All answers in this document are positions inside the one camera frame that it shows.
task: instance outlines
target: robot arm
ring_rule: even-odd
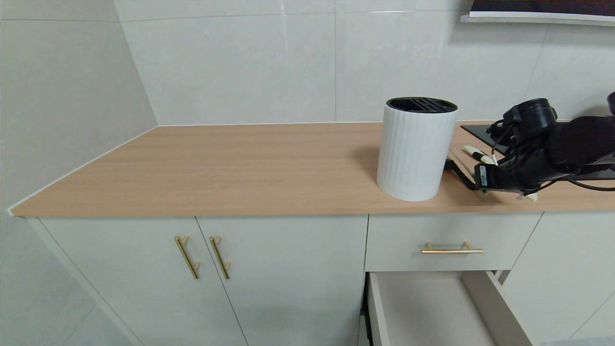
[[[545,182],[615,164],[615,117],[582,116],[557,127],[556,120],[546,99],[526,101],[506,112],[492,125],[491,136],[509,150],[497,166],[475,166],[477,189],[527,195]]]

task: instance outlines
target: floor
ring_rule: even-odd
[[[365,319],[361,316],[359,322],[359,346],[370,346],[365,329]],[[554,342],[543,342],[541,346],[615,346],[615,336],[594,337],[582,340],[563,340]]]

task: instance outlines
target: drawer handle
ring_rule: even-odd
[[[222,257],[220,256],[220,250],[218,250],[218,244],[220,244],[220,240],[222,240],[221,236],[217,237],[209,237],[209,242],[212,244],[213,251],[216,253],[216,258],[218,259],[218,263],[220,264],[220,268],[222,268],[222,274],[224,274],[225,279],[229,279],[228,269],[231,266],[230,262],[224,262]]]
[[[188,236],[185,236],[183,239],[180,239],[180,237],[176,236],[175,237],[175,244],[177,244],[177,247],[180,248],[181,255],[184,257],[184,260],[186,261],[186,264],[188,265],[188,268],[190,268],[190,272],[192,273],[192,277],[195,280],[198,280],[199,279],[199,275],[196,273],[196,270],[200,266],[200,260],[196,261],[196,263],[194,265],[192,265],[192,263],[190,261],[190,258],[188,257],[188,254],[186,253],[186,249],[184,249],[184,245],[186,244],[188,239],[189,239]]]
[[[425,244],[427,249],[421,250],[422,254],[484,254],[485,250],[483,249],[474,249],[469,242],[464,241],[463,245],[466,247],[465,249],[434,249],[431,245],[431,242],[428,241]]]

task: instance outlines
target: white cabinet door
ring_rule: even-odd
[[[194,217],[41,221],[145,345],[246,345]]]
[[[198,220],[250,346],[357,344],[367,215]]]
[[[504,283],[538,341],[569,339],[615,288],[615,212],[546,212]]]
[[[600,336],[615,336],[615,293],[583,324],[573,339]]]

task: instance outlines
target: black glass surface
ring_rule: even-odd
[[[486,130],[489,126],[490,125],[462,125],[461,128],[470,132],[474,137],[482,140],[491,147],[495,141],[487,134]],[[504,145],[496,145],[496,150],[500,152],[500,154],[504,154],[506,149],[507,147]],[[606,171],[584,175],[572,175],[571,178],[575,180],[615,180],[615,166],[612,166],[611,169],[607,169]]]

